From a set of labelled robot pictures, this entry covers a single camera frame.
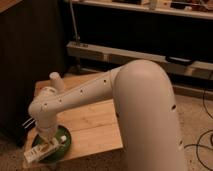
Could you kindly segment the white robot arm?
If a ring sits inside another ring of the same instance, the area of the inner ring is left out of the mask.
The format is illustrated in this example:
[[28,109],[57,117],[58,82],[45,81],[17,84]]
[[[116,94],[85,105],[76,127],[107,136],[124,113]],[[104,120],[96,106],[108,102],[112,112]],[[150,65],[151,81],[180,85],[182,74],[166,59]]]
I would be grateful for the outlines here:
[[58,113],[107,99],[114,102],[128,171],[187,171],[172,84],[152,61],[134,60],[64,92],[45,87],[28,112],[48,141]]

